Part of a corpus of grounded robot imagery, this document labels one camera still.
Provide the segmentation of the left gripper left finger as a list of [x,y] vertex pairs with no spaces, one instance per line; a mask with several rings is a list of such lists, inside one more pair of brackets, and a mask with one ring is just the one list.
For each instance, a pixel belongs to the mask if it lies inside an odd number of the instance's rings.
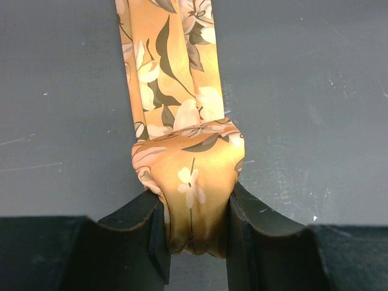
[[60,290],[164,290],[170,279],[162,202],[149,190],[79,229]]

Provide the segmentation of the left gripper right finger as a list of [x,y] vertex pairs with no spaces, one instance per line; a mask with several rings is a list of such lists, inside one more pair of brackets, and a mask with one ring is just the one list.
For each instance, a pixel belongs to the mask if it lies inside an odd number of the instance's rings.
[[330,290],[313,232],[237,183],[228,209],[229,290]]

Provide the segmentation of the orange patterned tie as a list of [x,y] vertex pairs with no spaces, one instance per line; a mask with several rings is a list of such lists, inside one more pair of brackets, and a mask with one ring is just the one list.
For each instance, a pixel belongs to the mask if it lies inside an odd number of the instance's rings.
[[132,165],[163,204],[170,253],[227,256],[242,133],[224,114],[210,1],[116,1],[136,143]]

